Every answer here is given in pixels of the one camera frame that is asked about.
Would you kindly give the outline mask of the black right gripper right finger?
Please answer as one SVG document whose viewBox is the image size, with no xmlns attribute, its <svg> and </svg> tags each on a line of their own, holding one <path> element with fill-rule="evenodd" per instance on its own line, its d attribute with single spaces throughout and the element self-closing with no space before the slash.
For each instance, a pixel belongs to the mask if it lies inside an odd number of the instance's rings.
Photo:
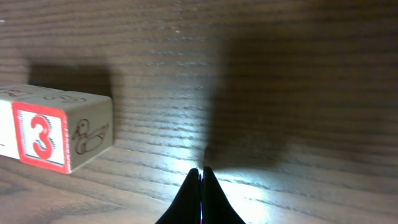
<svg viewBox="0 0 398 224">
<path fill-rule="evenodd" d="M 245 224 L 229 203 L 211 167 L 203 168 L 200 187 L 203 224 Z"/>
</svg>

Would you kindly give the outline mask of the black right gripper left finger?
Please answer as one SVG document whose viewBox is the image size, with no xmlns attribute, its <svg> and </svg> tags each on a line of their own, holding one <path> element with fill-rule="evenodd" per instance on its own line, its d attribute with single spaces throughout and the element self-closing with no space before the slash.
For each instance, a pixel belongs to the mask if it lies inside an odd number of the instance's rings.
<svg viewBox="0 0 398 224">
<path fill-rule="evenodd" d="M 174 200 L 155 224 L 200 224 L 200 175 L 190 169 Z"/>
</svg>

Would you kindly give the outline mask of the red 3 wooden block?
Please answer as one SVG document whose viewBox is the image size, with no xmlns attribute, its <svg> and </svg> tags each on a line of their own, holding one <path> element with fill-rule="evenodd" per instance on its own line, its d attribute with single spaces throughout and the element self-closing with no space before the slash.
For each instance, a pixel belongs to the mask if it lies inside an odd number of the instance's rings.
<svg viewBox="0 0 398 224">
<path fill-rule="evenodd" d="M 113 145 L 109 96 L 60 91 L 12 103 L 19 160 L 70 174 Z"/>
</svg>

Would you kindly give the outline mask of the plain yellowish wooden block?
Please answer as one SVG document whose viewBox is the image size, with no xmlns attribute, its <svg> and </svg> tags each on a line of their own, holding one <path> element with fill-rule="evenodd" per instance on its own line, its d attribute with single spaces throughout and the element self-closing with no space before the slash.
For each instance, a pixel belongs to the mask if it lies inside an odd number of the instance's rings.
<svg viewBox="0 0 398 224">
<path fill-rule="evenodd" d="M 34 85 L 1 87 L 1 155 L 19 159 L 12 103 L 26 98 L 56 93 L 59 90 Z"/>
</svg>

